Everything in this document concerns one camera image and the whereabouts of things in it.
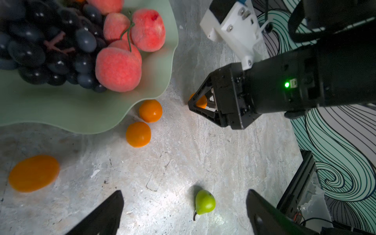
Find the orange fake kumquat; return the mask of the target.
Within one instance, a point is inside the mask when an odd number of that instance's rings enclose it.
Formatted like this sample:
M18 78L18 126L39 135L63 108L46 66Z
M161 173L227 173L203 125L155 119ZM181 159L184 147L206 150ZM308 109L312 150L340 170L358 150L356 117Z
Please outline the orange fake kumquat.
M202 96L196 103L195 105L199 108L202 108L202 109L206 109L207 107L207 104L208 104L208 100L206 98L206 96Z
M8 181L14 190L31 193L52 184L59 172L60 164L54 157L37 155L17 163Z
M150 143L151 129L144 122L132 123L127 128L126 140L132 147L144 147Z
M157 122L163 114L163 108L157 100L146 100L139 108L140 118L148 123Z

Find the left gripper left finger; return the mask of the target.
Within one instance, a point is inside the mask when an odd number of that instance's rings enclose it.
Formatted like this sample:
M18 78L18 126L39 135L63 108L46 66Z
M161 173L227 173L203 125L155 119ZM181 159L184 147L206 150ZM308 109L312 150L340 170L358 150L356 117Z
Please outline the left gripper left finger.
M67 235L116 235L124 207L120 190L115 191Z

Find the light green wavy fruit bowl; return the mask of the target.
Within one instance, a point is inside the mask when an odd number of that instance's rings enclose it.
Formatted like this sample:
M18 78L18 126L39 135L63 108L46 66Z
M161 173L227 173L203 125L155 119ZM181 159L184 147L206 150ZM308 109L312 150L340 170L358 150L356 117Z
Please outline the light green wavy fruit bowl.
M164 22L166 39L153 53L143 52L140 84L127 93L96 93L78 85L31 85L16 70L1 71L1 126L43 123L78 134L98 134L118 125L137 103L156 99L167 89L178 29L169 1L125 1L122 12L154 9Z

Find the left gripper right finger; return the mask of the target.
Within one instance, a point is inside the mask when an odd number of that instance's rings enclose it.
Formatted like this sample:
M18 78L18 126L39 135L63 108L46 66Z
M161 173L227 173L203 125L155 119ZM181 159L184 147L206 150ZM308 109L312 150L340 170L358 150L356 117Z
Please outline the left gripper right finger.
M316 235L288 219L255 190L249 190L246 199L247 215L255 235Z

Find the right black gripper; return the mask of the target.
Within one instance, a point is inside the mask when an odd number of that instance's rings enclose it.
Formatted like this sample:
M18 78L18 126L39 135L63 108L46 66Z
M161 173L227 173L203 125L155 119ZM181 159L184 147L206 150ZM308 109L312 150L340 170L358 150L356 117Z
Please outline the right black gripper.
M284 112L299 118L323 100L313 47L301 47L243 70L232 63L210 73L188 101L189 110L220 127L245 129L259 115ZM206 96L206 108L196 102Z

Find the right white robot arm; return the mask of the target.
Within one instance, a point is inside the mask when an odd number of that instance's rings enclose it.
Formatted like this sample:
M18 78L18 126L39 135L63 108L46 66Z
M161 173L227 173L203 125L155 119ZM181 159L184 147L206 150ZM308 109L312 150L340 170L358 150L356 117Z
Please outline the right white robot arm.
M188 102L220 127L242 130L262 114L296 119L316 107L376 100L375 1L300 1L287 31L301 46L263 61L255 48L272 26L259 25L244 1L213 1L200 25L240 59L210 73Z

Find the pink fake peach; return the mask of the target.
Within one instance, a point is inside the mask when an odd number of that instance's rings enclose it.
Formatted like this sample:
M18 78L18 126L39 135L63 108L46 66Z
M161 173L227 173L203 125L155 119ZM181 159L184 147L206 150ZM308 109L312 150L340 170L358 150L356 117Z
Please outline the pink fake peach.
M120 39L120 36L130 27L130 20L121 13L109 13L104 21L103 35L107 43Z
M124 0L87 0L87 2L96 7L102 15L120 13L124 4Z
M165 26L160 14L153 9L139 9L133 13L135 24L131 37L135 46L144 52L155 52L165 43Z
M95 76L105 88L118 92L130 92L140 83L142 65L129 51L107 47L96 58Z
M131 52L134 56L137 57L140 64L142 64L142 56L141 56L139 50L132 43L129 44L129 42L127 40L114 41L108 47L118 48L118 49L122 49L122 50L125 50L125 51L128 51L128 52Z

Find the dark fake grape bunch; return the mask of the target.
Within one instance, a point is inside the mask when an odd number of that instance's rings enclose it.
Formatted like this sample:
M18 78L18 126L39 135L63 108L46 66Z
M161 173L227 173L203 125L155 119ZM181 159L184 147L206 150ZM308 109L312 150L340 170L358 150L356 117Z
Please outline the dark fake grape bunch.
M65 83L97 93L104 15L88 1L1 1L1 69L32 85Z

